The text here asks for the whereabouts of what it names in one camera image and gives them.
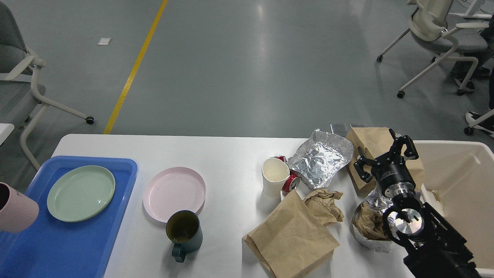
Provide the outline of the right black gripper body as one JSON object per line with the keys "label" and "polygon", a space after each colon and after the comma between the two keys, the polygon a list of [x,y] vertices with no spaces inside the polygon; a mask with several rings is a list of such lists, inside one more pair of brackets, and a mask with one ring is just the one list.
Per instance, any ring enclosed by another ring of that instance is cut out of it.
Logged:
{"label": "right black gripper body", "polygon": [[378,156],[375,162],[374,177],[383,196],[392,199],[399,194],[415,191],[415,181],[402,155],[385,153]]}

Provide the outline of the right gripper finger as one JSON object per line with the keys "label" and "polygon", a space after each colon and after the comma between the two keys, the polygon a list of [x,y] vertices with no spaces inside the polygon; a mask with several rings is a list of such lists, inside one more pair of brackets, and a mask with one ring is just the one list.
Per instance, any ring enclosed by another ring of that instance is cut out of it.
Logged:
{"label": "right gripper finger", "polygon": [[389,132],[393,139],[393,144],[389,149],[389,153],[393,159],[400,158],[407,161],[416,160],[419,158],[418,151],[411,137],[408,135],[401,136],[393,129],[389,129]]}
{"label": "right gripper finger", "polygon": [[378,161],[375,159],[369,159],[365,157],[364,151],[362,147],[357,147],[359,155],[357,156],[356,162],[353,164],[357,174],[359,175],[360,179],[362,181],[365,181],[365,183],[369,183],[373,175],[367,171],[365,171],[364,166],[371,166],[372,167],[377,167],[378,166]]}

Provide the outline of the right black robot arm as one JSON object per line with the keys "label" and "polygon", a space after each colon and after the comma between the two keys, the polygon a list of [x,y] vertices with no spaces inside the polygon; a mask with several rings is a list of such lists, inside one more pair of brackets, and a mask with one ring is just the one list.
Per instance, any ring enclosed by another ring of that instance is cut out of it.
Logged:
{"label": "right black robot arm", "polygon": [[389,130],[390,149],[367,158],[361,146],[353,164],[359,178],[375,178],[376,191],[391,204],[379,213],[385,234],[407,251],[403,262],[416,278],[479,278],[466,239],[415,192],[407,160],[418,159],[413,140]]}

